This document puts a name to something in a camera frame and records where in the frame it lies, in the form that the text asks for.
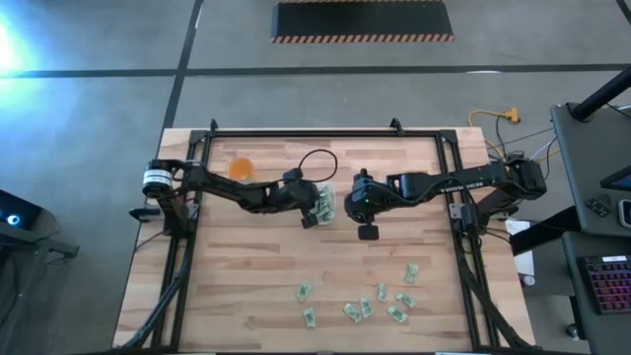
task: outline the light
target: light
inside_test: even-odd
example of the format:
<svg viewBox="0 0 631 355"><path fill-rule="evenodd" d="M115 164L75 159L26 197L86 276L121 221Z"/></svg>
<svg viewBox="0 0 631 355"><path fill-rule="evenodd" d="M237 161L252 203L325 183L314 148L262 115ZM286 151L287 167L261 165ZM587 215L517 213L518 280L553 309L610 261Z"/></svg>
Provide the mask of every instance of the light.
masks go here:
<svg viewBox="0 0 631 355"><path fill-rule="evenodd" d="M20 223L20 216L18 216L18 215L11 215L11 216L7 217L7 223L10 226L17 226L18 223Z"/></svg>

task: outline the black floor mat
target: black floor mat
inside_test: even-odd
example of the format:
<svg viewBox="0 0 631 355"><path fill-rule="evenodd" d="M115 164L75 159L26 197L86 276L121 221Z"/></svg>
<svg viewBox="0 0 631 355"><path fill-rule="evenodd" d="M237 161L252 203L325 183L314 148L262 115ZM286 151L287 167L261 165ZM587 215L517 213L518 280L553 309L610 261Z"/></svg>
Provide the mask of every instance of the black floor mat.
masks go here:
<svg viewBox="0 0 631 355"><path fill-rule="evenodd" d="M274 5L274 43L452 41L442 1L306 0Z"/></svg>

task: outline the orange object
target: orange object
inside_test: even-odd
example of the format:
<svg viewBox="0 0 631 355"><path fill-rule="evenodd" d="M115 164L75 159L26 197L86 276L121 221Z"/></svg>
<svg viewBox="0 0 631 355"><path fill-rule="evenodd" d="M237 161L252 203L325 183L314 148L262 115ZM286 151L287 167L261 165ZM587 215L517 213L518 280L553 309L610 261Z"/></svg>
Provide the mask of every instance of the orange object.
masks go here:
<svg viewBox="0 0 631 355"><path fill-rule="evenodd" d="M228 176L238 181L251 178L254 173L254 164L248 158L234 159L228 165Z"/></svg>

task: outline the black device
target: black device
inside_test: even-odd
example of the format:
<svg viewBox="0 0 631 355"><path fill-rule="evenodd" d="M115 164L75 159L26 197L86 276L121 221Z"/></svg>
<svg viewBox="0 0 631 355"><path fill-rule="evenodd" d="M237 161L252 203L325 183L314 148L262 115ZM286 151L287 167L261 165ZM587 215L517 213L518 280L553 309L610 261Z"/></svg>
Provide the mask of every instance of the black device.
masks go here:
<svg viewBox="0 0 631 355"><path fill-rule="evenodd" d="M373 225L375 215L394 208L414 207L442 193L485 186L497 189L476 204L462 204L450 211L459 216L465 230L483 229L489 218L499 212L517 212L518 199L533 200L545 193L545 181L537 162L522 156L510 157L508 163L492 162L441 175L405 173L386 177L386 183L373 180L366 169L354 176L353 190L344 199L346 214L361 224L360 240L377 240L379 230Z"/></svg>
<svg viewBox="0 0 631 355"><path fill-rule="evenodd" d="M182 178L175 177L182 171ZM173 181L179 187L173 188ZM303 172L295 168L277 181L243 184L208 172L195 162L156 159L149 162L144 175L142 192L155 198L165 212L165 230L188 230L188 207L181 196L191 191L202 191L235 201L250 213L279 213L299 209L305 229L317 225L317 217L310 210L316 206L319 194L316 185L303 179Z"/></svg>
<svg viewBox="0 0 631 355"><path fill-rule="evenodd" d="M631 166L602 179L600 187L631 192Z"/></svg>
<svg viewBox="0 0 631 355"><path fill-rule="evenodd" d="M0 190L0 223L29 231L42 208L7 191Z"/></svg>
<svg viewBox="0 0 631 355"><path fill-rule="evenodd" d="M579 257L577 263L598 314L631 313L631 255Z"/></svg>
<svg viewBox="0 0 631 355"><path fill-rule="evenodd" d="M48 210L5 190L0 190L0 244L26 245L57 233Z"/></svg>

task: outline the black metal frame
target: black metal frame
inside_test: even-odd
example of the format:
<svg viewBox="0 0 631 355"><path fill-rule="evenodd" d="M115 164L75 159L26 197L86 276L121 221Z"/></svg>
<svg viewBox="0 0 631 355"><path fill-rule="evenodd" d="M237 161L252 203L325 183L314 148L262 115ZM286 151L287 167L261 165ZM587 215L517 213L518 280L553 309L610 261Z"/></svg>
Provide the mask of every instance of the black metal frame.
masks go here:
<svg viewBox="0 0 631 355"><path fill-rule="evenodd" d="M448 172L448 160L446 154L445 145L448 144L452 150L455 167L457 170L462 169L462 161L460 157L460 151L458 147L456 132L454 130L404 130L401 127L400 122L394 118L390 124L392 130L369 130L369 129L324 129L324 130L303 130L303 129L290 129L290 130L219 130L215 120L212 120L210 130L193 130L190 133L188 152L186 159L194 159L197 153L197 146L203 144L201 163L207 165L209 162L211 142L214 138L256 138L256 137L418 137L418 138L432 138L435 140L439 165L441 173ZM194 199L195 203L201 204L202 192L196 192ZM461 191L460 197L463 202L468 202L468 196ZM455 198L452 193L446 194L446 203L454 203ZM553 355L553 354L566 354L559 352L543 351L539 348L504 348L500 346L498 336L498 326L492 321L493 316L495 320L499 318L504 328L510 328L508 323L502 318L499 311L495 308L491 302L488 283L486 280L486 274L484 272L484 263L482 260L482 253L480 251L480 245L476 243L471 244L471 253L473 257L473 264L477 277L471 272L465 261L465 253L462 247L463 235L461 231L456 228L457 220L454 219L451 214L448 214L452 225L452 236L454 241L454 248L456 251L456 263L458 266L458 276L460 279L460 287L462 291L462 300L464 305L464 312L466 315L469 339L471 341L471 348L473 351L484 351L491 354L539 354L539 355ZM181 334L181 327L183 324L184 308L186 302L186 291L188 286L188 278L190 275L190 265L192 264L193 251L195 247L195 234L197 224L199 222L198 215L191 219L193 231L186 236L172 236L169 252L167 255L167 264L165 267L165 273L163 277L163 284L161 290L161 298L156 309L151 313L149 319L140 328L142 333L140 336L138 333L122 348L114 348L107 352L99 354L167 354L177 353L179 348L179 340ZM182 266L179 269L178 274L174 277L175 273L175 259L177 250L181 240L187 240L186 248L184 251L184 258ZM475 309L471 293L482 295L483 299L480 299L480 303L483 305L483 314L486 320L486 327L489 334L490 345L482 345L480 339L480 333L475 315ZM170 302L175 297L175 294L179 293L175 306L174 326L171 334L171 339L168 345L163 345L163 331L164 331L164 314L168 308ZM150 333L153 333L150 347L143 348L143 344L146 342Z"/></svg>

